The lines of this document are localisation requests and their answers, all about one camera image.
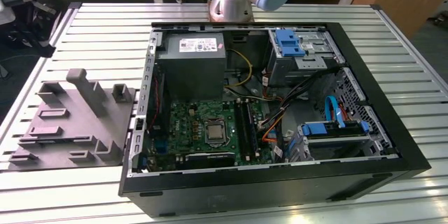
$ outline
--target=ram slot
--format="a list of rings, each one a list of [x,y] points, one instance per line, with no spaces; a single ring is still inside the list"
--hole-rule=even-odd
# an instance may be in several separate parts
[[[250,144],[250,154],[254,157],[258,157],[258,144],[257,144],[257,131],[254,128],[254,123],[253,123],[253,117],[252,117],[252,110],[250,110],[250,105],[249,102],[245,102],[244,105],[244,112],[245,112],[245,117],[246,117],[246,123],[245,123],[245,128],[248,131],[249,135],[249,144]]]
[[[253,119],[248,102],[236,101],[233,103],[236,132],[240,145],[241,159],[249,161],[250,158],[257,157],[257,139]]]

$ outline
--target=green circuit board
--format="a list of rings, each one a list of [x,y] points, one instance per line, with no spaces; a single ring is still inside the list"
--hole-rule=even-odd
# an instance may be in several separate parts
[[[262,119],[261,104],[250,103],[250,112],[254,122]],[[170,128],[166,142],[166,154],[158,155],[157,165],[162,170],[173,170],[174,155],[204,152],[232,152],[236,154],[236,164],[254,165],[272,162],[268,146],[260,149],[260,157],[246,161],[240,157],[238,134],[234,125],[233,102],[173,102],[170,105]],[[224,141],[218,144],[206,143],[208,127],[222,125]]]

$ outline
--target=white label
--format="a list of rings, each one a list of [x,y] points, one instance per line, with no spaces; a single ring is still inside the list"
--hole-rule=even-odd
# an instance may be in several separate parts
[[[178,52],[217,52],[216,38],[181,39]]]
[[[277,154],[278,157],[282,157],[282,151],[280,150],[278,146],[274,146],[273,152],[274,154]]]
[[[310,45],[310,43],[302,43],[301,48],[302,49],[314,49],[314,47],[313,47],[313,45]]]
[[[269,83],[269,78],[268,77],[265,77],[265,76],[262,76],[262,78],[261,78],[261,82],[262,82],[262,86],[268,86],[268,83]]]

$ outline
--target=motherboard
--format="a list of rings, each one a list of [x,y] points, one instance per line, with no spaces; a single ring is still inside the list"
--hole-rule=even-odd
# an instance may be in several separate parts
[[[157,169],[177,170],[184,159],[208,160],[213,154],[220,155],[218,158],[226,159],[226,162],[232,161],[232,166],[269,164],[269,145],[258,144],[257,133],[253,131],[246,134],[242,127],[242,124],[250,124],[250,128],[261,119],[257,100],[173,102],[169,137],[166,141],[156,141]]]

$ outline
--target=aluminum slotted table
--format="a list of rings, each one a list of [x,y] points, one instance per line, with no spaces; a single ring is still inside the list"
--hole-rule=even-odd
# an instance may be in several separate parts
[[[257,22],[338,22],[429,159],[432,169],[354,201],[181,216],[172,221],[232,223],[442,222],[448,218],[448,86],[381,10],[370,6],[253,7]],[[57,50],[41,58],[0,127],[0,170],[29,126],[42,81],[64,87],[69,68],[85,68],[102,88],[140,88],[152,22],[204,22],[204,4],[70,5],[54,31]],[[0,223],[153,221],[117,196],[121,167],[0,174]]]

